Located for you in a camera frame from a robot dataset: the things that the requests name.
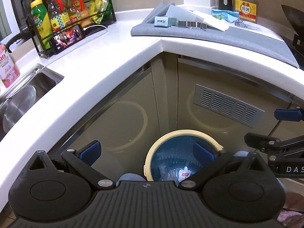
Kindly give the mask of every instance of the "black metal rack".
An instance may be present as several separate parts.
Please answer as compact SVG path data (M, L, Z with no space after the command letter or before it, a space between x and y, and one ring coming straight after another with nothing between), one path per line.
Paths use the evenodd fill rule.
M109 25L111 25L111 24L113 24L113 23L116 22L116 16L115 16L115 12L114 12L114 8L113 8L112 0L108 0L108 2L109 2L110 5L111 5L111 8L110 8L110 9L106 9L106 10L104 10L103 12L99 12L99 13L96 13L96 14L94 14L94 15L90 15L90 16L88 16L88 17L85 17L85 18L83 18L83 19L81 19L81 20L78 20L78 21L76 21L76 22L73 22L72 24L70 24L70 25L68 25L68 26L66 26L66 27L64 27L64 28L62 28L60 31L58 31L58 32L56 32L56 33L52 33L51 35L48 35L48 36L45 37L45 38L41 38L41 36L39 35L39 33L38 33L38 31L37 31L35 22L34 22L32 16L31 16L31 12L30 12L30 9L29 9L29 7L28 7L26 1L27 1L27 0L20 0L20 2L21 2L21 4L22 4L22 11L23 11L23 14L24 14L25 21L26 21L26 24L27 24L27 26L28 26L28 29L32 32L32 40L33 40L33 43L34 43L34 45L35 45L35 48L36 48L36 50L37 50L39 56L41 56L41 57L49 58L49 57L51 57L51 56L54 54L53 51L52 51L51 49L46 49L46 48L45 48L45 46L44 46L42 40L44 40L45 38L49 38L49 37L55 36L55 35L61 33L62 31L64 31L65 29L70 28L70 27L72 27L72 26L78 24L78 23L79 23L80 21L82 21L82 20L86 20L87 18L93 17L93 16L98 15L98 14L102 14L102 13L106 13L106 12L111 12L110 18L108 18L108 19L106 19L106 20L102 20L101 23L100 23L100 25L103 25L103 26L105 26L105 27L108 27ZM92 28L86 30L86 31L85 31L85 34L86 34L86 36L89 36L89 35L91 35L91 34L94 34L94 33L96 33L96 32L99 32L99 31L101 31L101 30L104 30L104 28L103 28L103 27L99 27L99 26L98 26L98 27L92 27ZM41 48L42 48L42 51L39 50L38 45L37 45L37 43L36 43L36 41L35 41L35 39L34 39L34 36L35 36L35 35L37 36L37 38L38 38L38 40L39 40L39 42L40 42L40 46L41 46Z

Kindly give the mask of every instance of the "countertop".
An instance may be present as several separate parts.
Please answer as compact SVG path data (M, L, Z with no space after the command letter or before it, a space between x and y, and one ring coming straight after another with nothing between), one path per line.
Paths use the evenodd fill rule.
M142 20L118 21L50 60L35 58L64 79L40 99L0 142L0 211L10 186L36 150L54 144L95 104L138 68L166 51L227 66L304 100L304 71L259 53L194 39L131 37Z

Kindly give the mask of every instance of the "tiled floor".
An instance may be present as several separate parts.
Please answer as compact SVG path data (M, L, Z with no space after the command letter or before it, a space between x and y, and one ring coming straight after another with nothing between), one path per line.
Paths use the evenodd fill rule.
M0 213L0 228L7 228L16 219L11 207L4 208Z

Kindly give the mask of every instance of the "smartphone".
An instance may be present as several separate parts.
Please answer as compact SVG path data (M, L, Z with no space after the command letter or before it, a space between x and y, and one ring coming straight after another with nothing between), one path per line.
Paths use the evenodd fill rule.
M84 39L85 36L83 28L80 25L75 25L52 37L50 39L50 46L54 54L58 54L67 47Z

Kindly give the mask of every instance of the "pink carton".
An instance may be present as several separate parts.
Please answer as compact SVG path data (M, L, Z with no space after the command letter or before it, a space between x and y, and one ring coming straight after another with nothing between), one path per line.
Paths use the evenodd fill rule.
M4 44L0 44L0 77L8 88L20 75Z

